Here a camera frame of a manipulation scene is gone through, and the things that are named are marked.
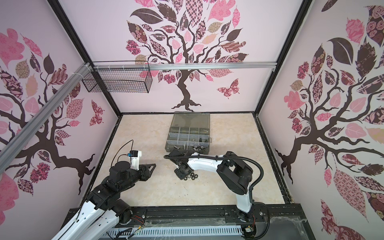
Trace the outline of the silver wing nut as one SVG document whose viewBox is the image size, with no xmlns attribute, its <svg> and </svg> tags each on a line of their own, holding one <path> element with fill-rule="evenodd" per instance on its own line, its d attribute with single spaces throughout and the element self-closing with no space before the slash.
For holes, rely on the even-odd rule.
<svg viewBox="0 0 384 240">
<path fill-rule="evenodd" d="M 193 146 L 194 151 L 203 151 L 205 149 L 206 148 L 204 146 L 200 146 L 200 145 Z"/>
</svg>

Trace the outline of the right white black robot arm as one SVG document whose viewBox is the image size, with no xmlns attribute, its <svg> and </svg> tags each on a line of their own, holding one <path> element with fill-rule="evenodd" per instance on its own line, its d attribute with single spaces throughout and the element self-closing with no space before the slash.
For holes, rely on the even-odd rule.
<svg viewBox="0 0 384 240">
<path fill-rule="evenodd" d="M 264 177 L 264 170 L 259 163 L 231 151 L 220 156 L 209 156 L 172 150 L 164 159 L 177 166 L 174 172 L 180 180 L 197 179 L 199 175 L 196 171 L 218 174 L 227 188 L 236 195 L 236 212 L 240 221 L 251 220 L 253 189 Z"/>
</svg>

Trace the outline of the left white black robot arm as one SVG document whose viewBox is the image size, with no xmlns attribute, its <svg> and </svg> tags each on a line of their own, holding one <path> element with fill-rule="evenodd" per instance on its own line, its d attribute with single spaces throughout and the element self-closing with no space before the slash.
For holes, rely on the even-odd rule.
<svg viewBox="0 0 384 240">
<path fill-rule="evenodd" d="M 97 240 L 116 225 L 128 224 L 134 218 L 132 207 L 121 199 L 121 193 L 139 181 L 149 180 L 155 168 L 156 164 L 138 165 L 138 169 L 133 169 L 129 162 L 116 163 L 53 239 Z"/>
</svg>

